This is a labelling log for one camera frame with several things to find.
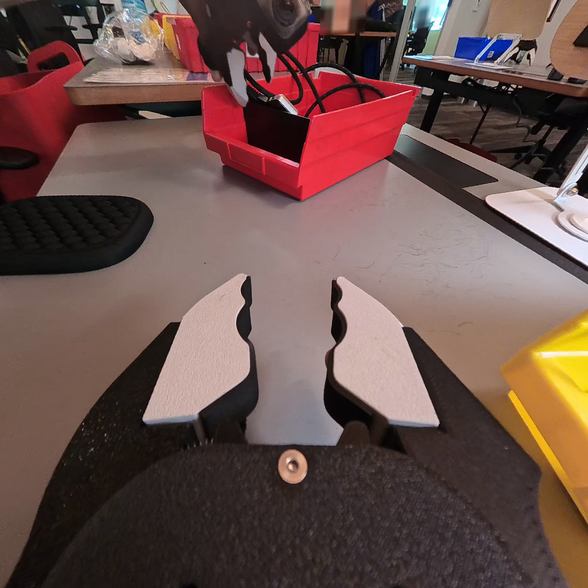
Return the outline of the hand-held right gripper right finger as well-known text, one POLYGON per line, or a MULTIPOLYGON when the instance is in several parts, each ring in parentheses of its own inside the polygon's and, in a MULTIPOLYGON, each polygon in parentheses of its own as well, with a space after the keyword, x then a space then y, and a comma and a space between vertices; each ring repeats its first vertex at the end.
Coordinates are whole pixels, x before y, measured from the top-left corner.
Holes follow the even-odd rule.
POLYGON ((343 276, 332 281, 330 308, 328 415, 342 428, 362 423, 372 443, 395 428, 438 429, 440 418, 400 320, 343 276))

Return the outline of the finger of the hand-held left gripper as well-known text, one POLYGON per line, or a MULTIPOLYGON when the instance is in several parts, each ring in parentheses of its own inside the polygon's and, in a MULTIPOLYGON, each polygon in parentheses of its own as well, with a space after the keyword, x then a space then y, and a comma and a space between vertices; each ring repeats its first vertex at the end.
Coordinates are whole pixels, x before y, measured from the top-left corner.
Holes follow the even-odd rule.
POLYGON ((234 99, 241 107, 246 107, 249 97, 245 79, 246 54, 240 48, 231 48, 226 54, 231 80, 226 77, 226 84, 234 99))
POLYGON ((263 33, 258 36, 258 56, 262 65, 262 72, 266 82, 271 82, 275 74, 275 65, 277 54, 275 49, 271 47, 268 40, 263 33))

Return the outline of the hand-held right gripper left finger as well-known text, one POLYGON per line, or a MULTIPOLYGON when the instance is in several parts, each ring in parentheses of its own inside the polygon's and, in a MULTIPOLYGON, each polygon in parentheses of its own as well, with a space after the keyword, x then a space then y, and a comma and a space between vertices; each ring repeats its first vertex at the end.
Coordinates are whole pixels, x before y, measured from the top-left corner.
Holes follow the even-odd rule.
POLYGON ((242 429, 259 400, 251 334, 252 280, 238 274, 182 317, 142 421, 191 424, 201 443, 225 422, 242 429))

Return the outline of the black silver hdmi hub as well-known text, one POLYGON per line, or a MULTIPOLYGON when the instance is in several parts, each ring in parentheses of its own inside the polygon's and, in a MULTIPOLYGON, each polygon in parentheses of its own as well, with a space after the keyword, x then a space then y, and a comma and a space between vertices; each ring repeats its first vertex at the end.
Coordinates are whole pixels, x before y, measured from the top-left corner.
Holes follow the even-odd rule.
POLYGON ((277 94, 271 97, 260 94, 258 97, 258 103, 263 107, 270 108, 277 112, 287 113, 293 116, 299 115, 296 106, 293 105, 283 94, 277 94))

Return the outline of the red plastic bin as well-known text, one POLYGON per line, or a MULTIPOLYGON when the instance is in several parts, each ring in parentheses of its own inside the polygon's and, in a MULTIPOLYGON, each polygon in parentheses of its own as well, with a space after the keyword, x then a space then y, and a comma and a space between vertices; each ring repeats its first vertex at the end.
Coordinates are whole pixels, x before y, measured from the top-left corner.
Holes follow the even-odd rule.
POLYGON ((311 120, 299 164, 247 143, 244 107, 229 88, 202 91, 202 125, 207 148, 224 165, 303 201, 392 154, 419 90, 321 70, 313 84, 322 100, 320 110, 308 83, 298 114, 311 120))

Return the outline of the yellow plastic bin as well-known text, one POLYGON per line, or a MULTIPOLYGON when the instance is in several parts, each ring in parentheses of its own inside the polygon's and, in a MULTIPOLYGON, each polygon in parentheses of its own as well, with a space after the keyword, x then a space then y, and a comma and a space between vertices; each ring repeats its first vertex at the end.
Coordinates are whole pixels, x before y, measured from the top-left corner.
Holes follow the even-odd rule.
POLYGON ((587 311, 500 369, 509 399, 587 521, 587 311))

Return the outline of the long ribbed red bin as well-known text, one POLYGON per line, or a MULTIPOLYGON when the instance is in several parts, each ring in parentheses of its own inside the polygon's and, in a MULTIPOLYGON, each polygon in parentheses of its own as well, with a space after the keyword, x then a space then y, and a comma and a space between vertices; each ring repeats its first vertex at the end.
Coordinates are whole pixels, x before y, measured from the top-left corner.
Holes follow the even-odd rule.
MULTIPOLYGON (((304 36, 290 48, 292 55, 305 67, 316 63, 318 55, 320 25, 310 22, 304 36)), ((175 15, 173 33, 177 48, 173 56, 189 72, 208 74, 210 69, 204 63, 198 47, 198 31, 190 16, 175 15)))

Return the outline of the clear plastic bag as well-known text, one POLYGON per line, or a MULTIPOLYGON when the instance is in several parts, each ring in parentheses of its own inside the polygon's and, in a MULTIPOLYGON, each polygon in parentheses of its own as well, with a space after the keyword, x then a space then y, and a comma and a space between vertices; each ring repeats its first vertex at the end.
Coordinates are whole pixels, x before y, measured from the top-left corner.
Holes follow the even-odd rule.
POLYGON ((163 51, 164 31, 145 11, 123 8, 106 17, 93 48, 110 62, 149 65, 163 51))

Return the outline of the wood-edged grey table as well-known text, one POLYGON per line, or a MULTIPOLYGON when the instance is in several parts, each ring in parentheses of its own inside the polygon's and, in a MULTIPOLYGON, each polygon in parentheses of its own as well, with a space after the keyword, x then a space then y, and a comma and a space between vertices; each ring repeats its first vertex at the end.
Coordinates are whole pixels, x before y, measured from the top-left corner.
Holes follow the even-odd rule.
POLYGON ((150 65, 123 65, 97 56, 63 87, 73 104, 92 106, 191 102, 217 85, 225 86, 211 74, 186 70, 165 51, 150 65))

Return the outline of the black textured pad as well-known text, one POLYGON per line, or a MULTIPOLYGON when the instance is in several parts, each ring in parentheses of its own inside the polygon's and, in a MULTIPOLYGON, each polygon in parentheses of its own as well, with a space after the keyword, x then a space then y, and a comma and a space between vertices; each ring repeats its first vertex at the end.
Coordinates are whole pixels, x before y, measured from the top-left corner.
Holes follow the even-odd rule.
POLYGON ((63 275, 128 259, 153 226, 147 204, 115 195, 50 195, 1 205, 1 276, 63 275))

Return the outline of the wooden side desk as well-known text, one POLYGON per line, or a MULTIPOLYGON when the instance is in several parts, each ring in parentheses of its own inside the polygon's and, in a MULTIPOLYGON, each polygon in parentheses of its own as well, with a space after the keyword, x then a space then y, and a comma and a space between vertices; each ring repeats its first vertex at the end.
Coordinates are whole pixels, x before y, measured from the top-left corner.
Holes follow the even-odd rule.
MULTIPOLYGON (((549 73, 535 72, 529 68, 494 67, 491 63, 478 64, 465 59, 437 56, 408 56, 403 59, 403 62, 415 67, 415 85, 420 86, 422 90, 432 92, 420 123, 420 130, 427 133, 432 131, 442 99, 445 97, 462 98, 475 102, 481 107, 481 118, 470 138, 469 145, 476 140, 490 111, 515 115, 514 127, 518 128, 515 126, 518 120, 515 101, 520 96, 523 99, 532 99, 555 93, 572 98, 587 98, 587 80, 565 78, 562 74, 557 74, 555 70, 549 73)), ((511 155, 492 152, 507 147, 509 146, 488 149, 488 152, 493 156, 511 155)), ((571 168, 571 156, 574 150, 567 161, 569 168, 571 168)))

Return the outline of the blue plastic bin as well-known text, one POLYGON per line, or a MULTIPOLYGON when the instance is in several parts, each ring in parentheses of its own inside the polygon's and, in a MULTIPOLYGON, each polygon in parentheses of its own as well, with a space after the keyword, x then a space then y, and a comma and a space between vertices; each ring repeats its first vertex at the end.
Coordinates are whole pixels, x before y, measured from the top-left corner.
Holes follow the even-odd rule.
POLYGON ((491 40, 485 36, 461 36, 458 39, 454 57, 473 61, 491 40))

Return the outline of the black-faced wooden board stand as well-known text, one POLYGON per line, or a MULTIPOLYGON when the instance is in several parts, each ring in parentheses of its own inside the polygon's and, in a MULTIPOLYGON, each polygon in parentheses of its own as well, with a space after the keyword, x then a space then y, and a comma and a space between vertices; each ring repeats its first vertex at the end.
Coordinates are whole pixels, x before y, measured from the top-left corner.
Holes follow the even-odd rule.
POLYGON ((587 268, 587 195, 579 182, 587 172, 587 148, 560 187, 537 187, 485 197, 506 219, 587 268))

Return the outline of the light wooden chair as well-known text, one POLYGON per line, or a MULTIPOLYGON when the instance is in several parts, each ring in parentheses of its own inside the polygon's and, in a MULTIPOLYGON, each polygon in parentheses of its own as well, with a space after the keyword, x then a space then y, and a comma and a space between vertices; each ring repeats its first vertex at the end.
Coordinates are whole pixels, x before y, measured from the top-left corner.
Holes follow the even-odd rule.
POLYGON ((491 1, 484 27, 487 36, 499 33, 520 35, 536 40, 543 32, 551 1, 491 1))

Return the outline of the black mesh office chair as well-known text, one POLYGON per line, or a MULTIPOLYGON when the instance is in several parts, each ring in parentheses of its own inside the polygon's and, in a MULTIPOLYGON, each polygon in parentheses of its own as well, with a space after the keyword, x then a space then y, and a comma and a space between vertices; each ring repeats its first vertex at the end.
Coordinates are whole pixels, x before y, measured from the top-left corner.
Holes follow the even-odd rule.
POLYGON ((548 93, 543 97, 515 101, 518 128, 525 129, 521 145, 496 149, 494 154, 510 154, 510 169, 539 161, 533 179, 553 185, 567 175, 568 158, 587 133, 587 98, 548 93))

